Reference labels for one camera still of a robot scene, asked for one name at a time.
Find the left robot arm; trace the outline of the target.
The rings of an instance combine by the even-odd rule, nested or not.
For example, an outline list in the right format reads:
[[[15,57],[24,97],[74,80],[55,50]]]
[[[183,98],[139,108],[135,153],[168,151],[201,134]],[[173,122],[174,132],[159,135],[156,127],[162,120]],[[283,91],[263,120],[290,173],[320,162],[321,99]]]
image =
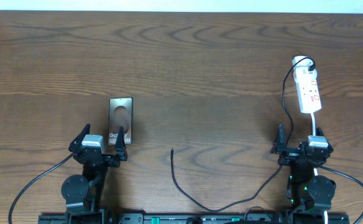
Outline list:
[[[115,223],[116,217],[100,206],[106,175],[110,167],[119,167],[127,160],[124,127],[119,128],[114,145],[115,154],[105,154],[103,137],[90,134],[86,124],[69,145],[72,158],[83,166],[80,175],[68,177],[61,193],[66,201],[66,223]]]

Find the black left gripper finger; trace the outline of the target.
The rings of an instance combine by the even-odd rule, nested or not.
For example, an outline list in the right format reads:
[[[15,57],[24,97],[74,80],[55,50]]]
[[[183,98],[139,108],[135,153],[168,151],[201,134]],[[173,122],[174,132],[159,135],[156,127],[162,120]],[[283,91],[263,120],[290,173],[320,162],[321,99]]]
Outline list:
[[[114,145],[114,149],[116,151],[116,157],[120,161],[127,161],[128,154],[127,154],[127,151],[126,151],[126,144],[125,144],[125,141],[124,141],[124,128],[122,126],[119,128],[117,138],[116,138],[116,142],[115,142],[115,145]]]
[[[80,148],[82,146],[82,141],[85,138],[87,134],[90,133],[90,127],[91,125],[88,123],[85,125],[85,127],[82,129],[82,131],[77,135],[74,140],[70,143],[68,150],[70,152],[80,152]]]

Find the bronze Galaxy smartphone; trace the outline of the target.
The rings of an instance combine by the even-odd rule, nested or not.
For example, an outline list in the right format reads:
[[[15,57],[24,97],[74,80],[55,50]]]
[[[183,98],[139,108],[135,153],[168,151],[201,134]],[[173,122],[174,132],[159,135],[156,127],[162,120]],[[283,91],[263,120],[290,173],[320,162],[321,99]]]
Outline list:
[[[115,145],[120,127],[123,127],[124,142],[132,144],[133,98],[111,98],[109,100],[108,144]]]

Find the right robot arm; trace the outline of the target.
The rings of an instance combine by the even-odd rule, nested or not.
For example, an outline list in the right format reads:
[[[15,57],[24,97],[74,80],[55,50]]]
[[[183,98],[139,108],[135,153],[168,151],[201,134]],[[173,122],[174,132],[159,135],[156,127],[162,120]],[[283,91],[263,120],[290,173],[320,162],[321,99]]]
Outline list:
[[[292,148],[287,147],[284,128],[280,125],[270,152],[279,155],[279,165],[290,168],[287,198],[292,207],[280,213],[280,222],[327,223],[326,212],[331,208],[336,183],[316,171],[333,152],[322,130],[318,128],[315,135],[309,135],[307,141]]]

